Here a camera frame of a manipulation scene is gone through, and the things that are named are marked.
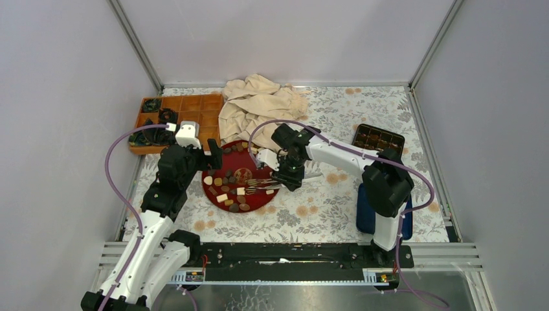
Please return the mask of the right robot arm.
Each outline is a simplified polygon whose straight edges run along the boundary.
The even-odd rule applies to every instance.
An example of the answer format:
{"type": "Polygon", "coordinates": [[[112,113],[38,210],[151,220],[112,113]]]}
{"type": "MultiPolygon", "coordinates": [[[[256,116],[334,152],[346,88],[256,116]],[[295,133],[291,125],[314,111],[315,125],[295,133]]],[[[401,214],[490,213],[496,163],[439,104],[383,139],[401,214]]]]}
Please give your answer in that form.
{"type": "Polygon", "coordinates": [[[271,139],[286,152],[271,165],[272,178],[290,191],[301,188],[306,161],[326,163],[362,179],[366,202],[375,212],[371,257],[387,267],[397,258],[398,218],[409,200],[414,182],[399,158],[388,149],[376,154],[355,146],[323,139],[314,130],[292,129],[281,124],[271,139]]]}

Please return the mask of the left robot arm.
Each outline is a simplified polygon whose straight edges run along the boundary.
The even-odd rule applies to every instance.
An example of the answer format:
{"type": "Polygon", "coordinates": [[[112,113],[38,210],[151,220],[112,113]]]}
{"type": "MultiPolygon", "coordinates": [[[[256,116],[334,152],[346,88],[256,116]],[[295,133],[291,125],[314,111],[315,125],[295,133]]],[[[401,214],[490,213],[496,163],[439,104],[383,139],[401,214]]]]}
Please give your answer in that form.
{"type": "Polygon", "coordinates": [[[201,147],[173,144],[160,153],[154,182],[143,196],[138,226],[112,274],[96,292],[86,292],[82,310],[149,310],[172,275],[201,257],[197,234],[170,229],[187,200],[186,190],[199,171],[222,167],[223,151],[208,140],[201,147]]]}

